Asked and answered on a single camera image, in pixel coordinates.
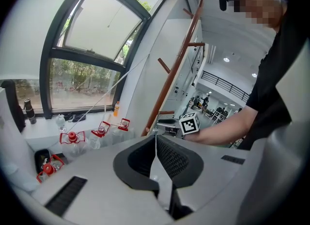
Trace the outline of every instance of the orange bottle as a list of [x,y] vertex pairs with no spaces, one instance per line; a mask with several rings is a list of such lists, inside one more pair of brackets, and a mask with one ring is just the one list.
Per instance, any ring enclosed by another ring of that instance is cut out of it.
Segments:
[[117,101],[117,103],[115,104],[115,107],[114,107],[114,113],[113,113],[114,116],[118,115],[118,109],[119,108],[120,108],[120,102]]

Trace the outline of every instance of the neck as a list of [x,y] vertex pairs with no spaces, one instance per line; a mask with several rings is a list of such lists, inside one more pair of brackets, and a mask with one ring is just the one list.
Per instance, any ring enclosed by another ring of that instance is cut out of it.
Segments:
[[276,31],[276,33],[279,32],[280,26],[281,26],[281,22],[282,22],[282,18],[283,18],[284,14],[287,11],[287,5],[285,3],[283,3],[281,11],[282,11],[281,18],[279,19],[279,22],[278,22],[277,26],[273,27],[273,30]]

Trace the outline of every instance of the white cube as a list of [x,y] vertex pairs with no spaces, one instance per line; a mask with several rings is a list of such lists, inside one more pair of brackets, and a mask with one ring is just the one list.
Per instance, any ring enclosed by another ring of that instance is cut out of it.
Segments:
[[200,127],[200,121],[196,112],[185,114],[179,120],[179,124],[183,135],[198,132]]

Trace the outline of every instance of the black thermos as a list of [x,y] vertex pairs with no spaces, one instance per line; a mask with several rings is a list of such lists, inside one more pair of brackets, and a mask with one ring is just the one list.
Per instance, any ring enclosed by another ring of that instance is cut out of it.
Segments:
[[24,102],[24,109],[26,111],[27,117],[29,118],[29,121],[31,124],[35,124],[37,122],[37,119],[34,116],[34,110],[31,105],[30,98],[27,98]]

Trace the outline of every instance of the textured black pad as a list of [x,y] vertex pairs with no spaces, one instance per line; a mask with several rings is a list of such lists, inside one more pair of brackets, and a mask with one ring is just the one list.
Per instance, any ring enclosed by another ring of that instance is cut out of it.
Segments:
[[113,161],[117,177],[135,190],[153,191],[157,197],[159,185],[150,179],[150,172],[155,158],[155,136],[120,152]]
[[77,176],[73,177],[56,193],[45,207],[54,214],[62,216],[86,182],[87,179]]
[[203,170],[201,157],[162,135],[157,137],[157,156],[174,188],[191,186]]
[[242,165],[245,161],[245,159],[241,159],[241,158],[237,158],[237,157],[229,156],[229,155],[224,155],[221,159],[225,161],[230,161],[236,164],[240,164],[240,165]]

